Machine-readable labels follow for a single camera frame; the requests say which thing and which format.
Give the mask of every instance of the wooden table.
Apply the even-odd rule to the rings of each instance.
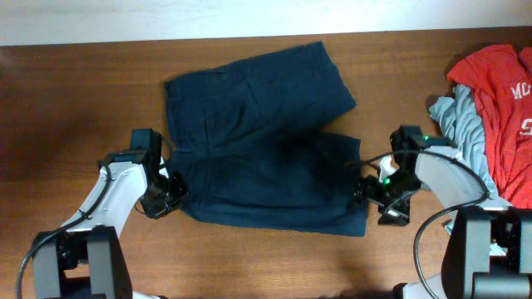
[[[368,158],[390,149],[388,136],[401,124],[436,133],[426,102],[449,94],[449,68],[491,43],[532,46],[532,28],[0,47],[0,297],[13,297],[36,233],[79,208],[96,182],[97,159],[127,147],[134,128],[168,135],[164,81],[318,40],[358,103],[325,130],[362,139]],[[417,279],[414,234],[441,208],[426,192],[412,203],[406,228],[378,227],[371,207],[364,238],[231,228],[180,212],[157,221],[132,213],[121,246],[134,288],[169,298],[389,291]],[[439,224],[422,240],[427,275],[439,272],[448,240]],[[26,298],[34,296],[32,280],[29,267]]]

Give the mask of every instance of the red fabric with white letters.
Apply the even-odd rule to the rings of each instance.
[[[532,48],[518,57],[511,45],[486,47],[447,74],[473,89],[490,174],[500,196],[518,208],[532,208],[531,75]]]

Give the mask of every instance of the brown tabletop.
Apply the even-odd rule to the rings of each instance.
[[[17,270],[35,235],[80,207],[96,182],[98,159],[126,148],[134,128],[168,136],[164,81],[318,40],[357,101],[325,130],[360,138],[361,155],[369,158],[390,149],[389,134],[399,125],[437,133],[426,102],[450,93],[449,67],[492,43],[532,46],[532,27],[0,47],[0,297],[14,297]],[[378,227],[371,206],[364,238],[231,228],[181,212],[155,221],[133,212],[121,246],[134,289],[147,294],[371,294],[417,279],[412,241],[440,208],[432,194],[420,192],[412,199],[411,224],[396,228]],[[440,271],[448,240],[442,222],[422,240],[426,275]],[[34,297],[31,266],[24,292]]]

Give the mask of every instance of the navy blue cloth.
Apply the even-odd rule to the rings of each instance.
[[[360,140],[319,132],[355,106],[321,42],[165,83],[168,169],[190,189],[183,210],[209,223],[363,236],[351,205]]]

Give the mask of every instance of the white wall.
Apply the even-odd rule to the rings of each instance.
[[[0,0],[0,46],[523,25],[530,0]]]

